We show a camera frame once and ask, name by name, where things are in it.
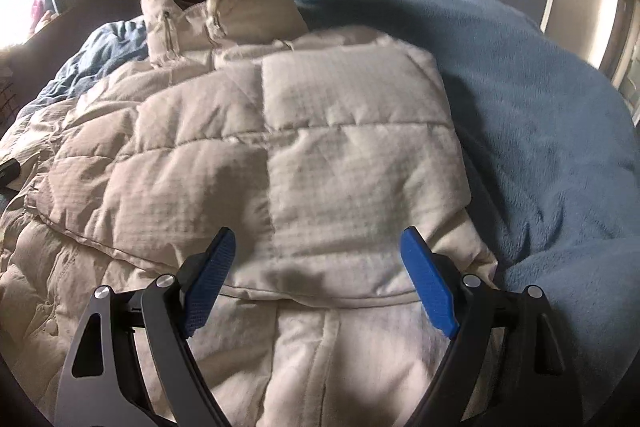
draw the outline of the bed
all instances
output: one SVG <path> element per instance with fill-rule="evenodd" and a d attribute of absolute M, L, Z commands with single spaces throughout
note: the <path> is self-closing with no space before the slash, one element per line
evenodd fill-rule
<path fill-rule="evenodd" d="M 640 347 L 640 140 L 620 95 L 497 0 L 296 3 L 311 29 L 369 25 L 436 57 L 496 282 L 545 289 L 593 416 Z M 145 58 L 145 36 L 140 18 L 102 26 L 20 115 Z"/>

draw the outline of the pink object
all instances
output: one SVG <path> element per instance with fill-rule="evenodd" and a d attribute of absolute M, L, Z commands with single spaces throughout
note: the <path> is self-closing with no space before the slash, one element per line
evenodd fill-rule
<path fill-rule="evenodd" d="M 31 0 L 31 26 L 29 28 L 29 33 L 32 34 L 40 19 L 44 15 L 44 0 Z"/>

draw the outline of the white puffer jacket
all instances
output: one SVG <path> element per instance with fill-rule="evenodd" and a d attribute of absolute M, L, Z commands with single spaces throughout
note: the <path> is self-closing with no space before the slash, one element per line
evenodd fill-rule
<path fill-rule="evenodd" d="M 88 296 L 146 286 L 221 226 L 238 251 L 190 341 L 235 426 L 402 425 L 447 347 L 399 258 L 414 225 L 495 267 L 428 52 L 307 33 L 293 0 L 142 0 L 149 59 L 17 121 L 0 349 L 49 417 Z M 170 416 L 144 338 L 150 397 Z"/>

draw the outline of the bedding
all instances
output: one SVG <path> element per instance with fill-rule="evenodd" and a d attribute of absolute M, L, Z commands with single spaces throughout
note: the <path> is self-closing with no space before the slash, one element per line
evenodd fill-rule
<path fill-rule="evenodd" d="M 148 57 L 143 16 L 130 21 L 111 22 L 94 30 L 78 53 L 25 105 L 17 118 L 28 116 L 52 103 L 80 96 L 121 65 Z"/>
<path fill-rule="evenodd" d="M 433 52 L 497 283 L 545 289 L 590 416 L 640 347 L 640 153 L 619 94 L 497 0 L 296 3 L 311 29 L 364 24 Z"/>
<path fill-rule="evenodd" d="M 144 287 L 227 226 L 235 261 L 190 345 L 230 423 L 403 425 L 448 339 L 400 233 L 415 225 L 487 282 L 495 270 L 433 57 L 363 26 L 308 32 L 293 0 L 142 9 L 148 59 L 0 142 L 22 166 L 0 218 L 0 349 L 16 379 L 51 417 L 93 288 Z M 145 343 L 138 355 L 170 416 Z"/>

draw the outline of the quilted panel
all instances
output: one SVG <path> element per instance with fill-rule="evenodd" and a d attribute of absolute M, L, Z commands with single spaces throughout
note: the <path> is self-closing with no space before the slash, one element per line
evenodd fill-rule
<path fill-rule="evenodd" d="M 249 58 L 239 46 L 219 70 L 199 66 L 142 103 L 111 86 L 68 122 L 27 205 L 155 271 L 229 227 L 238 253 L 223 292 L 252 299 L 415 299 L 397 245 L 409 225 L 461 268 L 491 266 L 464 211 L 462 154 L 431 55 L 386 36 L 322 37 L 272 54 L 249 46 Z M 174 64 L 170 79 L 190 68 Z"/>

